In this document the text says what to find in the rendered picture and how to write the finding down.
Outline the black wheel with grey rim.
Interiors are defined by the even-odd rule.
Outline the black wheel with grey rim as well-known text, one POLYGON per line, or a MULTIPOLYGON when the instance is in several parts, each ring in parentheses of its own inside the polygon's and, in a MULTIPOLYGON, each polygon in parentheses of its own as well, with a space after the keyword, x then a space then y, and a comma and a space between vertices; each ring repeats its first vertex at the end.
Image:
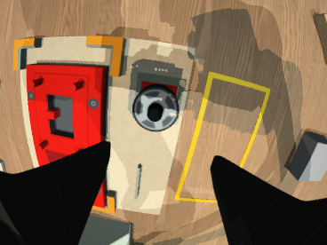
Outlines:
POLYGON ((138 97, 132 105, 135 122, 142 127, 143 130, 149 132, 163 132, 170 129, 177 122, 179 116, 179 104, 177 95, 168 86, 162 84, 150 84, 142 88, 138 97), (147 118, 147 111, 150 104, 160 104, 163 106, 163 118, 159 122, 150 122, 147 118))

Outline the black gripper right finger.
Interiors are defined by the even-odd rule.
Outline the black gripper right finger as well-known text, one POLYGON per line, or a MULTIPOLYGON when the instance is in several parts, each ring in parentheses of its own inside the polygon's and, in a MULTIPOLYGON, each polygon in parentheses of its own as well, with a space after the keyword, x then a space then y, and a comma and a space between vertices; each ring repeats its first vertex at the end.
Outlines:
POLYGON ((228 245, 305 245, 327 223, 327 198, 302 201, 214 155, 213 192, 228 245))

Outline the yellow rectangular outline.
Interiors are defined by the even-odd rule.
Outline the yellow rectangular outline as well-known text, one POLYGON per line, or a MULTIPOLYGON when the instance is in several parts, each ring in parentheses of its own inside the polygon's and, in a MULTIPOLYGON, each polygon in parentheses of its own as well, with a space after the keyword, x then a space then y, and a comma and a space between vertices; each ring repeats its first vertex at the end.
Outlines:
POLYGON ((196 138, 198 138, 200 126, 202 126, 203 113, 205 113, 205 108, 206 108, 206 105, 207 105, 207 98, 209 98, 209 93, 210 93, 210 89, 211 89, 211 86, 212 86, 212 78, 217 77, 217 79, 220 79, 221 81, 227 81, 228 83, 238 83, 238 84, 242 84, 243 86, 252 88, 253 90, 259 90, 259 91, 265 91, 266 92, 266 94, 264 94, 262 108, 259 110, 259 118, 257 118, 257 122, 256 122, 255 127, 253 127, 253 133, 252 133, 252 136, 250 138, 249 145, 248 145, 248 147, 246 147, 246 150, 245 150, 245 152, 243 154, 243 159, 241 161, 241 164, 239 164, 239 166, 241 166, 241 168, 243 167, 243 165, 244 165, 244 163, 246 161, 246 155, 248 155, 248 153, 250 151, 250 148, 252 147, 252 141, 256 137, 257 130, 259 129, 260 120, 262 120, 262 115, 264 113, 264 109, 266 109, 267 98, 269 98, 269 93, 270 93, 271 88, 259 86, 258 84, 255 84, 255 83, 249 83, 249 81, 235 79, 234 77, 231 77, 231 76, 228 76, 228 75, 217 74, 217 73, 213 73, 213 72, 209 72, 207 74, 209 74, 209 76, 207 76, 206 85, 205 85, 205 88, 203 88, 203 91, 205 91, 205 93, 203 94, 202 105, 200 105, 198 119, 196 119, 196 123, 195 123, 195 132, 193 132, 193 137, 192 137, 192 140, 191 140, 191 144, 189 144, 189 149, 188 149, 188 154, 187 154, 186 161, 185 161, 185 166, 184 166, 184 169, 182 169, 181 179, 180 179, 180 182, 179 182, 179 185, 178 185, 177 193, 175 194, 175 197, 174 197, 175 201, 180 201, 180 200, 182 200, 182 201, 192 201, 192 202, 197 201, 197 202, 203 202, 203 203, 205 203, 205 202, 216 203, 217 202, 217 200, 204 200, 204 199, 198 200, 198 198, 179 197, 180 193, 181 193, 182 186, 184 185, 184 182, 185 182, 185 178, 186 178, 186 175, 187 175, 187 170, 188 170, 189 163, 191 162, 193 150, 195 150, 196 138))

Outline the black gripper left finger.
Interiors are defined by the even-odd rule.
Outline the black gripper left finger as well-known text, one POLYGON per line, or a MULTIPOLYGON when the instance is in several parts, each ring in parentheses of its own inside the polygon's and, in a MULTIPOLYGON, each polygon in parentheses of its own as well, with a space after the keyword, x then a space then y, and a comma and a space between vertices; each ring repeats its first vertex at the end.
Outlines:
POLYGON ((28 171, 0 170, 0 221, 20 245, 78 245, 104 182, 110 141, 28 171))

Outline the cream flat bar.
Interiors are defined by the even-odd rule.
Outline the cream flat bar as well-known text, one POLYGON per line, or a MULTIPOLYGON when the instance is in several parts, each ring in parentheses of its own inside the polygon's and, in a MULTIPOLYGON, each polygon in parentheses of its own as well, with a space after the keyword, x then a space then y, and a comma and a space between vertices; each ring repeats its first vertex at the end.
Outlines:
POLYGON ((2 172, 6 172, 6 170, 4 169, 4 162, 3 161, 0 161, 0 170, 2 172))

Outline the small tan wooden block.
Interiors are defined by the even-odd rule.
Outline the small tan wooden block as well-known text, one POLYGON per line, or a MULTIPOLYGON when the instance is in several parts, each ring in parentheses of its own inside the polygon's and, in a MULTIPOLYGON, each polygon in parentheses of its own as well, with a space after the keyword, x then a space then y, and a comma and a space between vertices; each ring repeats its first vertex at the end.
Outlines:
POLYGON ((323 46, 324 61, 327 66, 327 12, 314 15, 317 33, 319 33, 321 45, 323 46))

